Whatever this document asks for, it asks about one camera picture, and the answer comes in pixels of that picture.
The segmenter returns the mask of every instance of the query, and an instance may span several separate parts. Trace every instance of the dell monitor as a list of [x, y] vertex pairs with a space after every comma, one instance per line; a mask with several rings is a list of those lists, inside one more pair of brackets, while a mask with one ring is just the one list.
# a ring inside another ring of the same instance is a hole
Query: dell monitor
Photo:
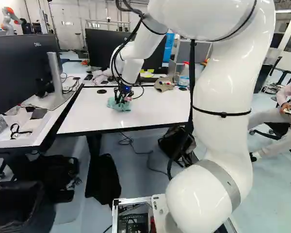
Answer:
[[[97, 29], [85, 29], [86, 42], [92, 67], [106, 69], [110, 66], [111, 56], [119, 45], [130, 36], [128, 32], [115, 32]], [[166, 36], [148, 59], [143, 69], [158, 69], [162, 66], [165, 52]]]
[[0, 114], [52, 81], [47, 52], [56, 52], [59, 59], [53, 34], [0, 36]]

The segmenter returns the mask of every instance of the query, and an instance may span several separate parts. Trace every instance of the monitor stand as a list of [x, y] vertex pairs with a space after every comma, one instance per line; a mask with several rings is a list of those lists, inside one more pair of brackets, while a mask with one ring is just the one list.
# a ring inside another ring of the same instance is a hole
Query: monitor stand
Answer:
[[37, 104], [35, 103], [34, 105], [39, 108], [45, 108], [53, 111], [67, 102], [74, 94], [74, 92], [63, 94], [63, 85], [60, 77], [57, 54], [55, 52], [48, 52], [48, 61], [52, 72], [55, 92], [50, 93], [46, 97], [40, 99], [39, 102]]

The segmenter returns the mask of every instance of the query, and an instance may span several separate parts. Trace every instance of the black bag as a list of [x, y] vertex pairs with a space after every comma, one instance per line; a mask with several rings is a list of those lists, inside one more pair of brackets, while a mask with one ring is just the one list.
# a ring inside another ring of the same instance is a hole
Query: black bag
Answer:
[[49, 233], [55, 216], [40, 182], [0, 182], [0, 233]]
[[63, 155], [43, 156], [28, 165], [30, 169], [27, 180], [41, 181], [49, 199], [53, 203], [70, 202], [73, 200], [74, 190], [67, 190], [73, 181], [78, 184], [79, 161], [76, 158]]
[[[163, 136], [163, 138], [160, 138], [158, 140], [158, 144], [162, 151], [169, 157], [172, 158], [174, 155], [175, 150], [179, 146], [179, 142], [181, 141], [181, 138], [185, 135], [185, 130], [183, 127], [176, 126], [171, 127], [168, 129], [167, 133]], [[189, 134], [188, 139], [184, 143], [182, 150], [178, 153], [178, 155], [175, 157], [174, 161], [178, 162], [180, 158], [183, 158], [184, 163], [186, 166], [189, 166], [192, 164], [192, 160], [189, 156], [190, 153], [194, 150], [196, 147], [195, 139], [192, 136], [192, 134]]]
[[122, 187], [116, 166], [110, 154], [104, 154], [91, 161], [86, 197], [94, 197], [102, 205], [112, 208], [113, 200], [120, 197]]

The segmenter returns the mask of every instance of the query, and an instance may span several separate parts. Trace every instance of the plastic bottle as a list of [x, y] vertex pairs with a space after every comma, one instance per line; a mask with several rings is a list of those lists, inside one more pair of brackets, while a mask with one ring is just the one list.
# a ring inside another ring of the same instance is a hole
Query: plastic bottle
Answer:
[[190, 63], [184, 62], [183, 66], [184, 68], [180, 74], [178, 86], [182, 88], [187, 88], [190, 85]]

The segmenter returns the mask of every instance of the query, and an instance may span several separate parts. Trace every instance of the black backpack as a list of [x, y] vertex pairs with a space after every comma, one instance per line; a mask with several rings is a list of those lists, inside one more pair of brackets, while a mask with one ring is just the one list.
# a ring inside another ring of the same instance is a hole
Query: black backpack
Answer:
[[113, 200], [121, 195], [122, 187], [116, 166], [110, 154], [104, 154], [91, 161], [87, 178], [85, 197], [94, 197], [102, 205], [112, 208]]
[[74, 186], [81, 182], [77, 177], [79, 161], [72, 157], [40, 155], [38, 159], [29, 162], [25, 169], [30, 172], [26, 172], [28, 176], [23, 180], [41, 181], [53, 203], [72, 201]]

